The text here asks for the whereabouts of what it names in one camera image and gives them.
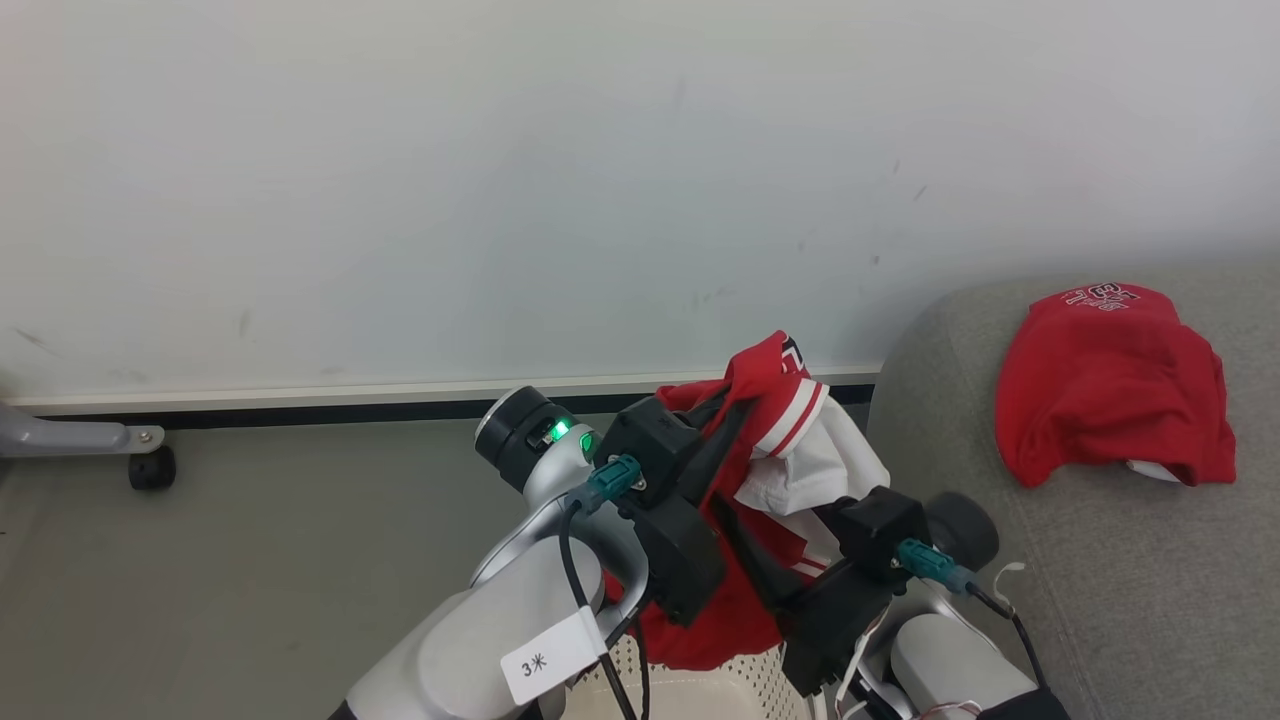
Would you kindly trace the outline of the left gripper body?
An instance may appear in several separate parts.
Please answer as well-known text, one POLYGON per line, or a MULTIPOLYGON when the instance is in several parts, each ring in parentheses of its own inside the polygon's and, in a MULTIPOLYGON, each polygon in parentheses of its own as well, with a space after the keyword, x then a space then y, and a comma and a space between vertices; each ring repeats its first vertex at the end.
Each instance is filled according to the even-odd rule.
POLYGON ((719 537, 684 496, 653 500, 637 480, 620 496, 620 584, 623 628, 655 606, 666 620, 689 628, 726 575, 719 537))

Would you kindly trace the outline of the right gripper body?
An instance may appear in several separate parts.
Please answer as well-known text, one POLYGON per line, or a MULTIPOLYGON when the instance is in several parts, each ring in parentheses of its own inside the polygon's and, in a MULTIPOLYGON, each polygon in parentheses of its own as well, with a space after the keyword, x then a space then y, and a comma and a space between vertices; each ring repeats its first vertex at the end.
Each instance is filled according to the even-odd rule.
POLYGON ((858 641, 893 598, 895 585, 837 562, 780 610, 782 670, 801 696, 840 680, 858 641))

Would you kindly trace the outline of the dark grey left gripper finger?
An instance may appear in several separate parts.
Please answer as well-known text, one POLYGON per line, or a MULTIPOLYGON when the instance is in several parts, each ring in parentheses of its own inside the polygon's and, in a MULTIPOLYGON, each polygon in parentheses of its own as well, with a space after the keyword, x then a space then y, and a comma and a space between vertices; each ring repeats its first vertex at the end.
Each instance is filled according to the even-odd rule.
POLYGON ((724 413, 724 418, 719 425, 692 456, 687 464, 689 501, 704 501, 713 491, 716 478, 719 475, 724 460, 730 456, 744 424, 751 414, 753 406, 753 400, 742 400, 733 404, 724 413))
POLYGON ((710 510, 764 610, 787 614, 803 593, 799 574, 773 557, 721 495, 710 497, 710 510))

